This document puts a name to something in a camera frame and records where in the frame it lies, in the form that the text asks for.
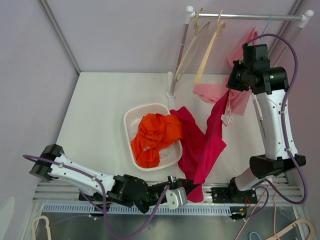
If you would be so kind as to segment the magenta t shirt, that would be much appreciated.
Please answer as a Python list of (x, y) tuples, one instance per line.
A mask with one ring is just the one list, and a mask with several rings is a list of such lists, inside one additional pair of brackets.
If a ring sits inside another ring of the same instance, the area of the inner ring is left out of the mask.
[(200, 130), (185, 106), (178, 110), (170, 110), (182, 125), (183, 138), (180, 140), (182, 157), (178, 161), (178, 166), (185, 178), (193, 180), (193, 184), (196, 185), (196, 188), (187, 196), (187, 199), (193, 203), (204, 200), (202, 184), (205, 183), (218, 157), (227, 146), (223, 141), (222, 115), (226, 111), (228, 99), (229, 92), (226, 92), (214, 104), (206, 120), (206, 132)]

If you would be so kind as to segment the orange t shirt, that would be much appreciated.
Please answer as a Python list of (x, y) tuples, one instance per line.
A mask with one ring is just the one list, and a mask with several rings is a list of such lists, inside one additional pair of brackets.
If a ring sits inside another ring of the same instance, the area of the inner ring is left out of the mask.
[(145, 115), (131, 142), (137, 165), (146, 169), (158, 167), (160, 150), (169, 147), (183, 137), (183, 127), (177, 116), (160, 113)]

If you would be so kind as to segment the beige hanger of white shirt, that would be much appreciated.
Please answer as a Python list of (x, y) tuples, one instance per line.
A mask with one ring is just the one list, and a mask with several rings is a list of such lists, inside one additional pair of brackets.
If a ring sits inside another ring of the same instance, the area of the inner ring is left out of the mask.
[[(191, 6), (188, 6), (186, 10), (187, 10), (187, 16), (185, 18), (184, 32), (182, 36), (182, 42), (180, 45), (180, 52), (178, 55), (175, 74), (173, 77), (174, 83), (178, 82), (188, 70), (189, 66), (191, 65), (194, 58), (196, 57), (200, 49), (200, 46), (207, 35), (208, 29), (210, 26), (209, 21), (204, 23), (203, 25), (199, 25), (200, 14), (203, 12), (202, 7), (199, 8), (197, 12), (195, 11), (191, 12), (191, 10), (194, 10)], [(193, 25), (194, 34), (193, 34), (192, 40), (190, 41), (189, 45), (185, 50), (185, 43), (187, 39), (187, 33), (188, 33), (191, 17), (194, 17), (195, 19), (195, 22)]]

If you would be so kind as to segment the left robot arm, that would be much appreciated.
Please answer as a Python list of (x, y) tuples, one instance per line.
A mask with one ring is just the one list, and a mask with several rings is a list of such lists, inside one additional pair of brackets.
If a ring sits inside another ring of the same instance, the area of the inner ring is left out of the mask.
[(143, 214), (163, 203), (168, 203), (171, 209), (182, 207), (198, 187), (191, 179), (172, 175), (165, 182), (149, 185), (135, 176), (98, 172), (70, 159), (57, 144), (46, 146), (39, 157), (27, 154), (23, 157), (34, 163), (29, 172), (33, 176), (48, 182), (68, 182), (94, 201), (109, 201), (128, 208), (135, 206)]

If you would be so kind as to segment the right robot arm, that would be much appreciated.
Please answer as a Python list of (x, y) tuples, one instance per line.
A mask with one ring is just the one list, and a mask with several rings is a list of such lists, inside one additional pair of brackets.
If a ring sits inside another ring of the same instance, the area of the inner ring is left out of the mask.
[(252, 92), (264, 154), (252, 156), (249, 168), (230, 181), (227, 196), (235, 203), (265, 178), (306, 165), (306, 157), (298, 153), (291, 131), (285, 99), (289, 90), (286, 70), (270, 66), (266, 44), (245, 43), (242, 49), (243, 59), (233, 62), (226, 86), (231, 90)]

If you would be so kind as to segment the beige hanger of orange shirt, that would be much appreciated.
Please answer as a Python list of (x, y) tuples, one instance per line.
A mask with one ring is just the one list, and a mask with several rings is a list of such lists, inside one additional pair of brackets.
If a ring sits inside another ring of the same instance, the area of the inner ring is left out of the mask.
[(195, 76), (195, 79), (194, 79), (194, 83), (196, 85), (199, 85), (202, 81), (202, 78), (203, 78), (203, 74), (204, 74), (204, 71), (205, 71), (205, 68), (206, 68), (206, 65), (207, 65), (207, 61), (209, 59), (209, 56), (210, 56), (210, 53), (212, 51), (212, 48), (216, 42), (216, 39), (219, 35), (219, 33), (221, 32), (222, 29), (224, 29), (226, 27), (226, 23), (224, 21), (220, 21), (220, 18), (221, 18), (221, 15), (223, 13), (223, 10), (220, 11), (219, 15), (218, 15), (218, 18), (217, 18), (217, 23), (216, 23), (216, 28), (215, 28), (215, 32), (208, 44), (208, 47), (205, 51), (205, 54), (202, 58), (202, 61), (199, 65), (199, 68), (198, 68), (198, 71), (196, 73), (196, 76)]

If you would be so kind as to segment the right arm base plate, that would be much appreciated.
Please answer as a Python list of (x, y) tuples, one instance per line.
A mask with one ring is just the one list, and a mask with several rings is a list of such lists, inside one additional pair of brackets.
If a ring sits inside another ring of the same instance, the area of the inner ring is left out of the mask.
[(248, 215), (248, 209), (258, 203), (255, 190), (239, 191), (231, 187), (212, 187), (208, 193), (211, 194), (214, 204), (240, 204), (242, 206), (231, 206), (232, 220), (240, 220)]

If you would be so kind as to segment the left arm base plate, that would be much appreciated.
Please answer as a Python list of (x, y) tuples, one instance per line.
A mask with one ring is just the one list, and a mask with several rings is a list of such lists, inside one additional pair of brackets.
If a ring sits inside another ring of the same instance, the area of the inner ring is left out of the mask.
[[(98, 192), (94, 193), (93, 196), (90, 196), (80, 191), (78, 200), (83, 202), (89, 202), (87, 201), (87, 199), (89, 199), (91, 202), (97, 205), (100, 209), (103, 209), (103, 196)], [(93, 208), (93, 210), (90, 212), (92, 216), (103, 217), (103, 213), (99, 209), (94, 207), (92, 204), (90, 204), (90, 206)], [(107, 198), (107, 203), (106, 203), (107, 213), (122, 214), (126, 209), (127, 208), (125, 206), (116, 204), (111, 200), (109, 200), (109, 198)]]

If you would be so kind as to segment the pink garment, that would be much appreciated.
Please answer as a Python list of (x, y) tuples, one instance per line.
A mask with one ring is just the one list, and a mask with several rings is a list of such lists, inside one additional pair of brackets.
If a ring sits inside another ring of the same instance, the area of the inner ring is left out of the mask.
[[(243, 57), (243, 44), (257, 36), (258, 30), (254, 27), (244, 36), (244, 38), (235, 47), (232, 53), (226, 58), (227, 63), (231, 68), (233, 68), (234, 61), (240, 60)], [(228, 77), (225, 78), (224, 85), (204, 83), (195, 85), (195, 87), (193, 88), (193, 93), (198, 95), (205, 103), (215, 104), (229, 90), (226, 87), (228, 79)], [(251, 91), (231, 90), (229, 93), (228, 102), (230, 106), (230, 111), (235, 115), (243, 116), (245, 114), (245, 110), (250, 96)]]

